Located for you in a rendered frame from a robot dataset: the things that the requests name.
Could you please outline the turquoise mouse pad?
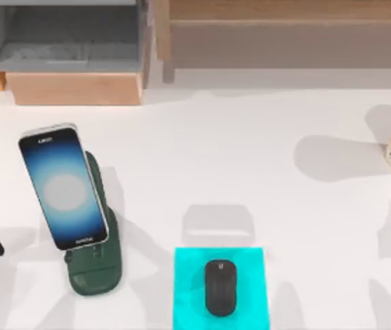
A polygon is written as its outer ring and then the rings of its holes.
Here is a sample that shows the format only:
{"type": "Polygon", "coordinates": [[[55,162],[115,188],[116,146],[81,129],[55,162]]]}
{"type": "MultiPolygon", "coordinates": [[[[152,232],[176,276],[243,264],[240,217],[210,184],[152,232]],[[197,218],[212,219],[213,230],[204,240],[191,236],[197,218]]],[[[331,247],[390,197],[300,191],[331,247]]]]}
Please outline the turquoise mouse pad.
{"type": "Polygon", "coordinates": [[[271,330],[263,249],[177,247],[173,330],[271,330]],[[230,316],[214,316],[205,306],[204,269],[215,259],[230,260],[237,269],[237,305],[230,316]]]}

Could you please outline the dark green phone stand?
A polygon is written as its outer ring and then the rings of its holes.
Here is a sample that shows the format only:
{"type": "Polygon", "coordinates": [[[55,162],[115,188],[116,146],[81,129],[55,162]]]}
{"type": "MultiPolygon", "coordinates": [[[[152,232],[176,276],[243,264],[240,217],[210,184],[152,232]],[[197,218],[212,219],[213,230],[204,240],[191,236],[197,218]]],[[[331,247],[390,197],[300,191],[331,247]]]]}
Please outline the dark green phone stand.
{"type": "Polygon", "coordinates": [[[103,243],[67,251],[64,261],[71,288],[81,296],[95,296],[106,294],[119,284],[123,258],[119,226],[114,211],[107,204],[101,170],[90,152],[86,152],[86,156],[105,212],[109,236],[103,243]]]}

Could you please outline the smartphone with blue screen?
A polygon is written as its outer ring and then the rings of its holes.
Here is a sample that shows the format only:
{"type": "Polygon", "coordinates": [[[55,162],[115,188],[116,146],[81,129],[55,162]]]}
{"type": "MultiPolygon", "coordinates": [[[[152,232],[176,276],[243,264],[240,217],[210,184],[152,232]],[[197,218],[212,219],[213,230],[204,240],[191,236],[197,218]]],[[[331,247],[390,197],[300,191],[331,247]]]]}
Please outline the smartphone with blue screen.
{"type": "Polygon", "coordinates": [[[66,251],[108,240],[107,215],[76,125],[26,131],[18,146],[55,246],[66,251]]]}

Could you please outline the pale wooden drawer front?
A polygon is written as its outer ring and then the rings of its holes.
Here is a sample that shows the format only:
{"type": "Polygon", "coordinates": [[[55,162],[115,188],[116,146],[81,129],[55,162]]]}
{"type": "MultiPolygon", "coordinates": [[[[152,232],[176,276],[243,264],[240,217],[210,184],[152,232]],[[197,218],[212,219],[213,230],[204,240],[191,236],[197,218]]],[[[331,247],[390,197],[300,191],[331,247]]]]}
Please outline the pale wooden drawer front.
{"type": "Polygon", "coordinates": [[[138,73],[8,72],[17,105],[140,105],[144,77],[138,73]]]}

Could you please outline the black computer mouse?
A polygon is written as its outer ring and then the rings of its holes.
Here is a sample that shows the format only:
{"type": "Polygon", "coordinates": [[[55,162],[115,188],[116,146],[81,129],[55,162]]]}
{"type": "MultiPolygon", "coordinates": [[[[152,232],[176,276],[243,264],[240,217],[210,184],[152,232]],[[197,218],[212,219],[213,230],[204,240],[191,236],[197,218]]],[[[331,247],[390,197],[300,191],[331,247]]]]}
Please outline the black computer mouse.
{"type": "Polygon", "coordinates": [[[204,266],[204,302],[217,317],[231,315],[237,305],[237,267],[227,259],[213,259],[204,266]]]}

